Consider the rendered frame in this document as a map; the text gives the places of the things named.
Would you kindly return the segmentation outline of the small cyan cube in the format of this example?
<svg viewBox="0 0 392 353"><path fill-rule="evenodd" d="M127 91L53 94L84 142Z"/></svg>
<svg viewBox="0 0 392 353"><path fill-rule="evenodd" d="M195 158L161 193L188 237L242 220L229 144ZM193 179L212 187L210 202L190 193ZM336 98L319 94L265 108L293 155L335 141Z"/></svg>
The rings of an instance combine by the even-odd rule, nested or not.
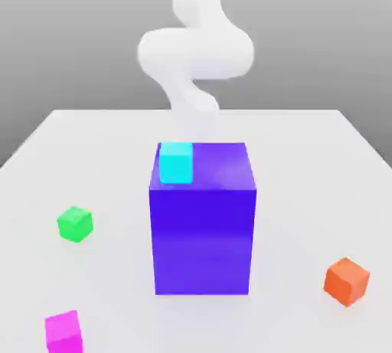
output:
<svg viewBox="0 0 392 353"><path fill-rule="evenodd" d="M163 142L160 147L158 162L161 183L192 183L193 145L191 142Z"/></svg>

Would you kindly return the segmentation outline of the small green cube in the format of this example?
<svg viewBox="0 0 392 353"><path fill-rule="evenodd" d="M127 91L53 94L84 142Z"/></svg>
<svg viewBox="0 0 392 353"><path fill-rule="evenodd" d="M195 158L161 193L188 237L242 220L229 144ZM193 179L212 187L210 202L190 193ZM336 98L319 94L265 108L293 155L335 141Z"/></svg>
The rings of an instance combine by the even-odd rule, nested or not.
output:
<svg viewBox="0 0 392 353"><path fill-rule="evenodd" d="M93 215L86 209L72 206L57 218L57 226L62 238L79 243L93 231Z"/></svg>

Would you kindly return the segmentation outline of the small orange cube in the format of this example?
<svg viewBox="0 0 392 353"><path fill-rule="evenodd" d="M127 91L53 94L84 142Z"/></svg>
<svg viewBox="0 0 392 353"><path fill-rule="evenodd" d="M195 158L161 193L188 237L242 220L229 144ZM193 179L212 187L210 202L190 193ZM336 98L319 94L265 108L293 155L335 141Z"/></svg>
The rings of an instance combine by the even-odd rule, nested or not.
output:
<svg viewBox="0 0 392 353"><path fill-rule="evenodd" d="M332 264L325 274L324 290L349 307L366 292L370 273L345 257Z"/></svg>

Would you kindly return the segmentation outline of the small magenta cube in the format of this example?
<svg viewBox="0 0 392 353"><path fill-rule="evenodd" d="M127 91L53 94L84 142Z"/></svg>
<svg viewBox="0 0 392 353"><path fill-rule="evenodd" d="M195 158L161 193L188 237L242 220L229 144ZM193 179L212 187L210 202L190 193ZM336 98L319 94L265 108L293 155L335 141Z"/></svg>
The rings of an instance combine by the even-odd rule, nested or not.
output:
<svg viewBox="0 0 392 353"><path fill-rule="evenodd" d="M83 353L83 339L76 310L44 320L48 353Z"/></svg>

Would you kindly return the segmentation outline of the large purple box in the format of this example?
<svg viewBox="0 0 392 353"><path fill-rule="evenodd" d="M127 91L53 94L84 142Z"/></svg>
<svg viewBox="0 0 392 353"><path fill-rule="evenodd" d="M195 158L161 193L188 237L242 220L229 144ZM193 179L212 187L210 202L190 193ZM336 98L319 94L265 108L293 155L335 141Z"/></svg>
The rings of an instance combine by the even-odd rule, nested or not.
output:
<svg viewBox="0 0 392 353"><path fill-rule="evenodd" d="M194 144L194 179L149 184L158 295L246 295L250 286L256 183L242 142Z"/></svg>

